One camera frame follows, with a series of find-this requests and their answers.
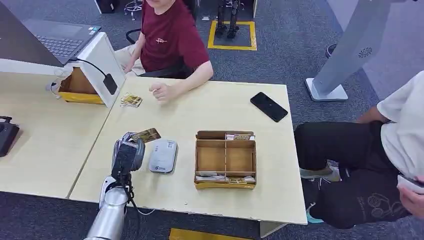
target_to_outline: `laptop keyboard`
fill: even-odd
[[[36,37],[53,55],[60,57],[69,57],[72,52],[74,52],[74,50],[83,43],[82,40],[69,38],[39,35],[36,35]]]

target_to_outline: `white t-shirt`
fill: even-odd
[[[377,104],[391,120],[381,127],[387,157],[405,176],[424,176],[424,71]]]

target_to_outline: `maroon shirt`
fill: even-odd
[[[140,60],[146,72],[171,67],[181,57],[185,65],[193,70],[209,61],[193,16],[182,0],[175,0],[161,15],[156,15],[153,7],[144,1],[141,32],[145,36],[145,44]]]

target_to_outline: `man's hand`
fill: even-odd
[[[169,101],[178,96],[175,86],[169,86],[162,82],[153,83],[149,88],[158,101]]]
[[[125,74],[131,72],[133,70],[134,64],[136,63],[136,60],[129,60],[128,64],[126,65],[125,69],[123,70],[123,72]]]
[[[424,176],[418,177],[417,181],[424,183]],[[415,193],[400,185],[397,187],[400,192],[402,205],[414,216],[424,218],[424,195]]]

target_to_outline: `white device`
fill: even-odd
[[[150,154],[148,168],[154,173],[171,173],[177,160],[177,142],[158,139],[153,143],[154,147]]]
[[[424,183],[416,181],[404,175],[397,175],[397,185],[405,186],[414,193],[424,195]]]
[[[341,83],[380,50],[392,3],[406,0],[359,0],[350,22],[331,57],[306,87],[315,102],[343,101],[348,95]]]

